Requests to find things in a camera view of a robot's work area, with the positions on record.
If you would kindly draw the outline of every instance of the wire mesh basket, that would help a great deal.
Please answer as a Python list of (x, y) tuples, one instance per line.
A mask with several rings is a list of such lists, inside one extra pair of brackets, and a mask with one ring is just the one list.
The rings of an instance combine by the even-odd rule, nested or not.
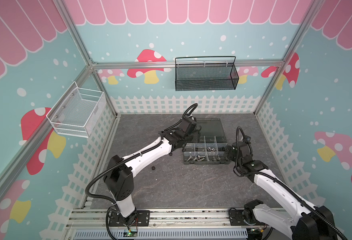
[(101, 91), (79, 88), (76, 82), (69, 87), (46, 117), (58, 134), (89, 137), (106, 105)]
[(235, 90), (235, 56), (175, 58), (176, 91)]

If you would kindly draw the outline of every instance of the black wire basket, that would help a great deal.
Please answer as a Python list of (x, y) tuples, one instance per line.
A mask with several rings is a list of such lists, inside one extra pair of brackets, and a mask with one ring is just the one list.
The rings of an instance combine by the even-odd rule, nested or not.
[(176, 91), (235, 90), (235, 56), (175, 58)]

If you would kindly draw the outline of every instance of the gray tabletop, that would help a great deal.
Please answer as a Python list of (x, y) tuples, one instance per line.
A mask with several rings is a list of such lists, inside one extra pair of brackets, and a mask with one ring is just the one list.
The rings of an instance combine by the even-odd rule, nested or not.
[[(181, 114), (122, 115), (117, 127), (109, 158), (131, 154), (153, 142), (163, 130), (176, 123)], [(197, 118), (220, 118), (227, 142), (235, 141), (236, 127), (241, 126), (250, 136), (254, 160), (263, 161), (282, 180), (282, 175), (253, 114), (194, 114)], [(181, 149), (172, 156), (163, 156), (140, 171), (134, 178), (132, 194), (136, 208), (200, 208), (242, 207), (259, 199), (270, 207), (279, 204), (246, 177), (233, 173), (230, 165), (184, 165)], [(101, 182), (97, 194), (110, 195)], [(92, 209), (105, 209), (111, 203), (93, 199)]]

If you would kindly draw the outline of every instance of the white wire basket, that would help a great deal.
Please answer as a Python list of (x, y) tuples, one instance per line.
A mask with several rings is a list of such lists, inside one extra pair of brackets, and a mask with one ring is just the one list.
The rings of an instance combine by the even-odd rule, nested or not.
[(79, 88), (76, 82), (46, 117), (58, 134), (89, 137), (106, 105), (104, 92)]

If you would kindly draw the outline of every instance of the white picket fence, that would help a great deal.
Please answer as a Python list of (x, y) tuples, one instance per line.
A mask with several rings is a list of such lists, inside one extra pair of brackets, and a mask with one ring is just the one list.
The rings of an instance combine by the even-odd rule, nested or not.
[(111, 110), (106, 106), (98, 119), (92, 134), (87, 138), (87, 144), (82, 145), (83, 152), (78, 154), (79, 161), (73, 164), (74, 172), (68, 175), (68, 185), (63, 186), (63, 197), (57, 199), (57, 209), (49, 214), (49, 226), (40, 232), (42, 240), (61, 239), (63, 229), (68, 223), (69, 216), (74, 208), (78, 208), (85, 194), (85, 188), (91, 180), (92, 172), (101, 154), (102, 146), (113, 123)]
[(257, 117), (286, 184), (313, 204), (322, 205), (326, 199), (316, 193), (318, 185), (309, 181), (311, 174), (303, 170), (304, 162), (298, 160), (299, 153), (293, 150), (294, 144), (288, 141), (270, 103), (264, 104)]
[(118, 97), (114, 99), (111, 97), (113, 107), (118, 113), (121, 114), (163, 114), (163, 113), (182, 113), (193, 103), (198, 103), (198, 108), (194, 111), (195, 113), (251, 113), (254, 112), (257, 104), (260, 101), (260, 96), (253, 98), (250, 96), (246, 98), (237, 96), (230, 98), (227, 96), (223, 98), (219, 96), (215, 98), (206, 96), (199, 98), (196, 96), (192, 98), (188, 96), (184, 98), (141, 98), (133, 97), (132, 99), (126, 97)]

